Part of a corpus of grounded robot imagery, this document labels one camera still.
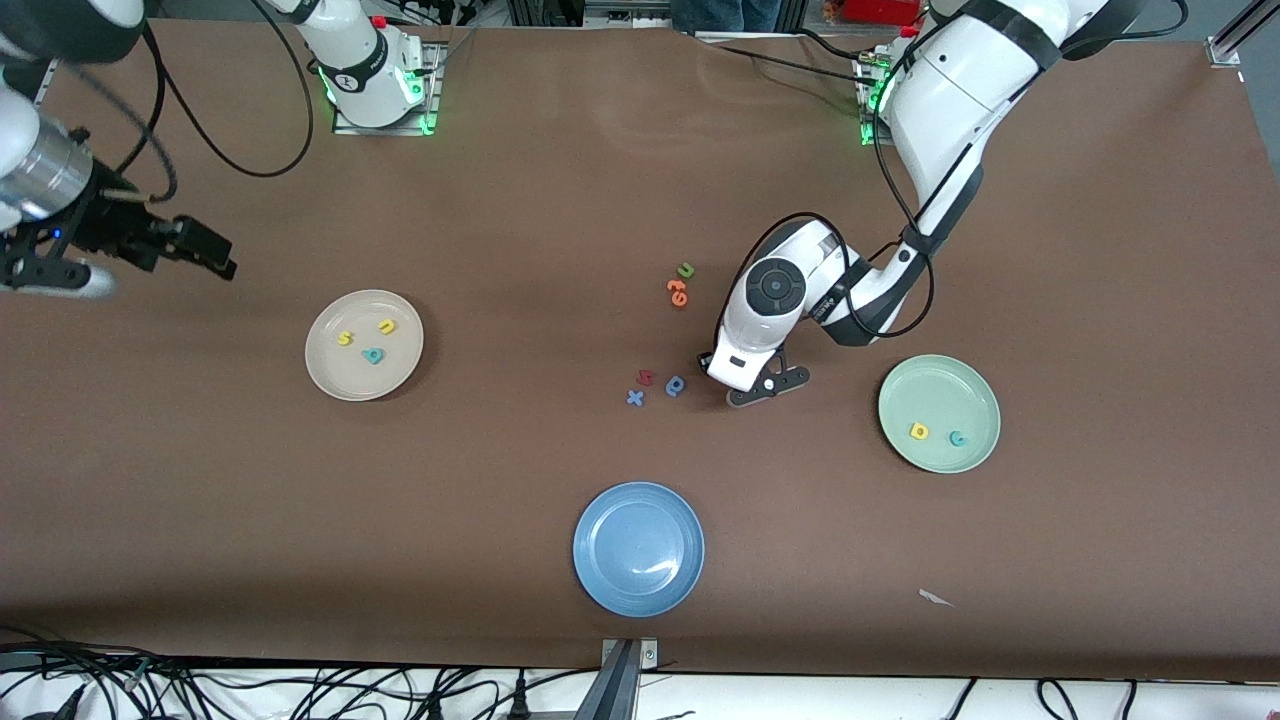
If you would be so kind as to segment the beige brown plate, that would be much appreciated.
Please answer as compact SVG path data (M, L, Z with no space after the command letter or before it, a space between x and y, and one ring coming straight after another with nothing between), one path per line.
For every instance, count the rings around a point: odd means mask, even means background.
M397 329L381 334L378 323L397 322ZM339 333L353 342L342 347ZM416 370L425 348L425 329L416 307L387 290L347 293L321 310L308 328L303 364L312 383L325 395L347 402L381 398L397 391ZM369 364L361 351L385 350L379 365Z

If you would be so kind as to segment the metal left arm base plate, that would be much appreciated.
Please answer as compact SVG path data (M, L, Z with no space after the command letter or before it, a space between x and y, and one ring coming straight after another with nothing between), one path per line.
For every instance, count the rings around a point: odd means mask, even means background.
M851 60L854 77L861 81L856 97L864 146L873 145L877 138L890 138L887 126L879 119L879 106L886 88L893 82L893 64L899 56L900 53L892 44L882 44L856 53Z

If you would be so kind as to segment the blue plate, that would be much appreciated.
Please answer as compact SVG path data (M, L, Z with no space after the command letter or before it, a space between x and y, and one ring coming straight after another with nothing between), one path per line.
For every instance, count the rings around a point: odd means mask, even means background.
M696 588L707 543L692 506L646 480L612 486L584 509L573 530L579 584L605 611L655 618Z

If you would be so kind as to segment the light green plate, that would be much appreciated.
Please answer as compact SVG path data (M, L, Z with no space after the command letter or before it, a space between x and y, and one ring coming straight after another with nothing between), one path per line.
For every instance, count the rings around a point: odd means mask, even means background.
M1002 427L988 382L943 355L919 355L895 366L879 387L877 414L890 447L913 466L937 474L978 468L995 451ZM931 428L928 439L910 437L915 421ZM968 436L965 447L951 446L952 430Z

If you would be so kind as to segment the aluminium frame profile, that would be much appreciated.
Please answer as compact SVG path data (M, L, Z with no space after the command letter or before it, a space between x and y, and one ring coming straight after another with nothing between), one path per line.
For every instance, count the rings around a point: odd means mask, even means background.
M1280 9L1280 0L1248 0L1224 27L1204 40L1206 56L1212 68L1240 65L1242 46L1257 35Z

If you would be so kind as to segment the red box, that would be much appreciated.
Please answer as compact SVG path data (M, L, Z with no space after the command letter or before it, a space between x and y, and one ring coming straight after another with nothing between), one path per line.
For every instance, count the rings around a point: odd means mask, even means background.
M910 26L924 0L841 0L845 20L872 26Z

